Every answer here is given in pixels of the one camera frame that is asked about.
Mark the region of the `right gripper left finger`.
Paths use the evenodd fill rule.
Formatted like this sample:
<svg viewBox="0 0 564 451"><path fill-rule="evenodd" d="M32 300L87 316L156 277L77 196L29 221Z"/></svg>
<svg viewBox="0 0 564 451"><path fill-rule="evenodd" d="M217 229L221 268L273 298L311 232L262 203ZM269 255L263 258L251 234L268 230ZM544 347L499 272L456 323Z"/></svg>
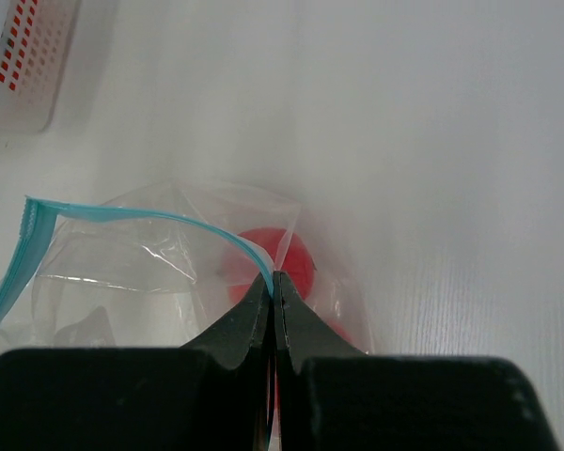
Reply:
<svg viewBox="0 0 564 451"><path fill-rule="evenodd" d="M272 434L271 297L245 297L177 348L0 355L0 450L264 450Z"/></svg>

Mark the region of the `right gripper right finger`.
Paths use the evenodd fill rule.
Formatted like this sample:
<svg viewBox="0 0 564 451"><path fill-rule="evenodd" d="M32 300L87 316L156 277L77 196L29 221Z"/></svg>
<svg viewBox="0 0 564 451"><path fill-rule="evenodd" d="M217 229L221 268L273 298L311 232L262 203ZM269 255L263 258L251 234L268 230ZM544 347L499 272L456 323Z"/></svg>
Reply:
<svg viewBox="0 0 564 451"><path fill-rule="evenodd" d="M521 369L496 357L370 356L274 275L285 450L555 450Z"/></svg>

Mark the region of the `clear zip top bag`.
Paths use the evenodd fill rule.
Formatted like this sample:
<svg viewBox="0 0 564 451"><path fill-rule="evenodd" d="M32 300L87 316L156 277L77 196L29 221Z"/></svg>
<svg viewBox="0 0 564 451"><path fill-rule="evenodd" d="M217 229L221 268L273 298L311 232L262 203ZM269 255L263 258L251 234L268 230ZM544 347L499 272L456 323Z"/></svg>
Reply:
<svg viewBox="0 0 564 451"><path fill-rule="evenodd" d="M221 273L224 253L236 246L258 266L271 297L270 440L280 441L273 299L281 271L240 233L267 226L296 233L300 210L261 189L175 182L100 206L29 199L0 283L0 355L183 346L236 305Z"/></svg>

